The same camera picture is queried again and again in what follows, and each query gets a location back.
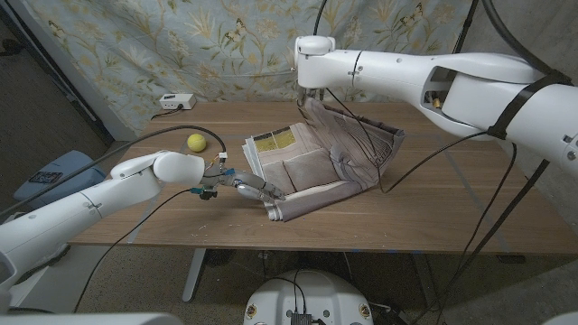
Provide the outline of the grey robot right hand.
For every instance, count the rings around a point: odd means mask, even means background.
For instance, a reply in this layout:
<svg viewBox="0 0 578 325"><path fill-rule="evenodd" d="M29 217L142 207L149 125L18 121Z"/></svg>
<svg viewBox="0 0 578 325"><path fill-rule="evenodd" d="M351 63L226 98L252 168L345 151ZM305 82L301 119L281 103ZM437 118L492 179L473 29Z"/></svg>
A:
<svg viewBox="0 0 578 325"><path fill-rule="evenodd" d="M298 107L302 107L307 98L316 98L323 101L324 92L323 88L303 88L299 85L296 86L297 99L296 103Z"/></svg>

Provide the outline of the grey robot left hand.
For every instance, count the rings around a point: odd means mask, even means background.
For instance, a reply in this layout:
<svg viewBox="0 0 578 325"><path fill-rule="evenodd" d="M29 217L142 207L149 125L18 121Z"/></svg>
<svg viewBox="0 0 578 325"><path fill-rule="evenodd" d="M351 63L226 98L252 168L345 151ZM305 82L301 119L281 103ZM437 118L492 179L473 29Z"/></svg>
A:
<svg viewBox="0 0 578 325"><path fill-rule="evenodd" d="M217 187L218 185L233 187L247 199L261 200L269 204L273 204L277 200L285 200L284 192L273 183L265 181L253 173L236 171L235 169L226 169L216 174L205 173L200 183L206 187Z"/></svg>

